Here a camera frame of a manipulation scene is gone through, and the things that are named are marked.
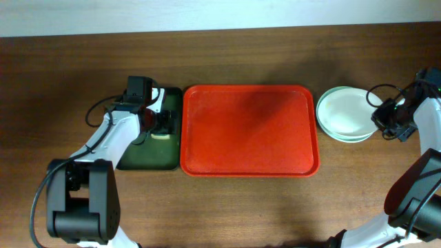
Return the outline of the pale green plate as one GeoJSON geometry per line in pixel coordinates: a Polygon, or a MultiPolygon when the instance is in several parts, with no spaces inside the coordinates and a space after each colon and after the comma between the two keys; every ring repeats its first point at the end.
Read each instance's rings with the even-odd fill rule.
{"type": "Polygon", "coordinates": [[[320,128],[322,129],[322,131],[323,131],[324,133],[326,133],[328,136],[330,136],[331,138],[333,138],[333,139],[335,139],[335,140],[337,140],[337,141],[343,142],[343,143],[359,143],[359,142],[362,142],[362,141],[367,140],[367,139],[372,135],[372,133],[370,133],[370,134],[366,134],[366,135],[364,135],[364,136],[360,136],[360,137],[346,137],[346,136],[341,136],[341,135],[339,135],[339,134],[335,134],[335,133],[333,133],[333,132],[330,132],[327,128],[325,128],[325,126],[320,122],[320,118],[319,118],[319,116],[318,116],[318,108],[320,107],[321,101],[322,101],[327,95],[329,95],[329,94],[331,94],[331,93],[333,93],[333,92],[339,91],[339,90],[347,89],[347,88],[349,88],[349,86],[338,86],[338,87],[333,87],[333,88],[327,90],[327,91],[326,91],[326,92],[325,92],[325,93],[324,93],[324,94],[318,99],[318,102],[317,102],[317,104],[316,104],[316,111],[315,111],[315,113],[316,113],[316,120],[317,120],[317,122],[318,122],[320,128]]]}

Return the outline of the white plate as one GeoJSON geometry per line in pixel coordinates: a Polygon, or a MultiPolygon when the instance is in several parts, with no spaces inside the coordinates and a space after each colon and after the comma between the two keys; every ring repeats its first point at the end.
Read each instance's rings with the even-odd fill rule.
{"type": "Polygon", "coordinates": [[[366,90],[349,87],[327,95],[318,108],[320,122],[330,132],[360,137],[378,130],[371,115],[382,100],[366,90]]]}

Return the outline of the green and yellow sponge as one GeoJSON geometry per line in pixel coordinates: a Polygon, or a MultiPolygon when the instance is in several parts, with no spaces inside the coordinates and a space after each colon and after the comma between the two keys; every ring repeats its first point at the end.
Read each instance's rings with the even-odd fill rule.
{"type": "Polygon", "coordinates": [[[169,134],[151,134],[150,136],[156,140],[169,140],[170,139],[169,134]]]}

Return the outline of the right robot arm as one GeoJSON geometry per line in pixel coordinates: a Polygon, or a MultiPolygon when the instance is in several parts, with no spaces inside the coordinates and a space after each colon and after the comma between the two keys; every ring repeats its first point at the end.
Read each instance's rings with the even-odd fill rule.
{"type": "Polygon", "coordinates": [[[420,70],[398,95],[402,103],[387,99],[371,120],[385,140],[404,142],[418,132],[421,156],[393,184],[381,214],[330,237],[326,248],[394,248],[440,238],[440,69],[420,70]]]}

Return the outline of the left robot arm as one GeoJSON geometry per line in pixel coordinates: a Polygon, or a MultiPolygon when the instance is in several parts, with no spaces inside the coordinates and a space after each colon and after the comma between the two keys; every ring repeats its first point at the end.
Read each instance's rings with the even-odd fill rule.
{"type": "Polygon", "coordinates": [[[139,247],[120,226],[114,170],[141,137],[176,131],[177,113],[141,104],[114,104],[87,143],[71,157],[54,159],[46,188],[46,227],[53,238],[79,247],[139,247]]]}

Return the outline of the dark green plastic tray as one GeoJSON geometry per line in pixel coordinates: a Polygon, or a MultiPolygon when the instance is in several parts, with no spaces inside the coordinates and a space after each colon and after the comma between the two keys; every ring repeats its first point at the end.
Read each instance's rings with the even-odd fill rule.
{"type": "Polygon", "coordinates": [[[183,91],[177,87],[165,89],[162,110],[178,112],[178,131],[169,140],[153,139],[142,133],[125,150],[116,166],[119,170],[174,170],[180,166],[183,91]]]}

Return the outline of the red plastic tray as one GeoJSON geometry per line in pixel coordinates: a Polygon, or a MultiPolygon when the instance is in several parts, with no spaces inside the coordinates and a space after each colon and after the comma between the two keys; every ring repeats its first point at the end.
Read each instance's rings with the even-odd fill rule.
{"type": "Polygon", "coordinates": [[[190,176],[313,176],[320,152],[300,85],[195,85],[183,97],[181,169],[190,176]]]}

